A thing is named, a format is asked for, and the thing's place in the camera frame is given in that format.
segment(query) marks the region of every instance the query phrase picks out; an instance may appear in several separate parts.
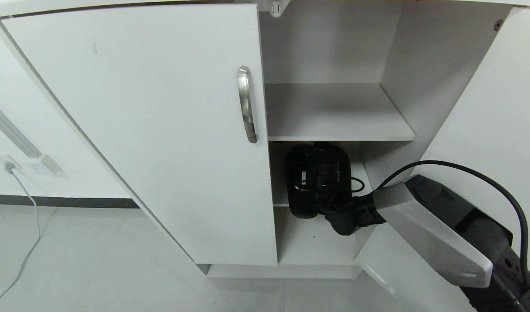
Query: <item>screw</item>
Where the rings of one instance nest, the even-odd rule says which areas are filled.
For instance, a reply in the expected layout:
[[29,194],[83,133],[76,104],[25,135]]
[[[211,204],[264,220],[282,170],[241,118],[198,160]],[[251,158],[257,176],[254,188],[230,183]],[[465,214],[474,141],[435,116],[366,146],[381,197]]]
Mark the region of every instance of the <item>screw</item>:
[[497,32],[499,29],[501,29],[502,23],[504,23],[503,20],[501,20],[501,19],[497,20],[497,22],[494,24],[494,31],[495,32]]

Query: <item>tile floor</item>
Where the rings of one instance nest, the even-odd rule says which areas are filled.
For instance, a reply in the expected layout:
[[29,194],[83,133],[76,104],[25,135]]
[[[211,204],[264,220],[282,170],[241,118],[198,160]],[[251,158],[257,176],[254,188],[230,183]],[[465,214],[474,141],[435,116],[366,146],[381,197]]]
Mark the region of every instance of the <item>tile floor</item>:
[[[400,311],[356,280],[210,279],[139,209],[39,208],[43,236],[0,312]],[[33,207],[0,205],[0,294],[36,239]]]

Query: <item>metal door handle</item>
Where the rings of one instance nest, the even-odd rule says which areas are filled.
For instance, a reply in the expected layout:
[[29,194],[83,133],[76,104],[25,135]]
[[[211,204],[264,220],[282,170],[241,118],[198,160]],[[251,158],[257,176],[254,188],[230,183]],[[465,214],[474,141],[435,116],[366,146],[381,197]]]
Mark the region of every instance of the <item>metal door handle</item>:
[[247,66],[241,66],[238,69],[238,92],[245,134],[250,143],[257,143],[257,134],[253,124],[252,101],[249,96],[249,68]]

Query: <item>baseboard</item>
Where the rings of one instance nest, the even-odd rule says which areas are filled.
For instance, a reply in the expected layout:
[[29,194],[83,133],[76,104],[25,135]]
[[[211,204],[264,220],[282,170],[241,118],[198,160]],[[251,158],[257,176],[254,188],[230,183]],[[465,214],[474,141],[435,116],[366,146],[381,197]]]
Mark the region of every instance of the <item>baseboard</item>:
[[[38,206],[44,207],[75,207],[75,208],[133,208],[140,209],[130,198],[67,198],[67,197],[37,197]],[[31,205],[26,196],[0,195],[0,205]]]

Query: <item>cabinet door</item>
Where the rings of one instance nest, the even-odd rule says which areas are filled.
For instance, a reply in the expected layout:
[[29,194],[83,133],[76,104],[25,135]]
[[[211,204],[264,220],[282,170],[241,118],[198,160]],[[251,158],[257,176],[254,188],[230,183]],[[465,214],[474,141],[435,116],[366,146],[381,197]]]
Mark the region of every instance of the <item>cabinet door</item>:
[[[530,233],[530,9],[511,10],[425,159],[468,166],[499,182],[523,207]],[[516,213],[492,186],[442,166],[418,166],[413,173],[443,183],[507,227],[519,254]],[[371,237],[358,261],[410,310],[474,311],[388,225]]]
[[[257,6],[130,6],[3,25],[196,263],[277,264]],[[255,144],[241,111],[242,65]]]

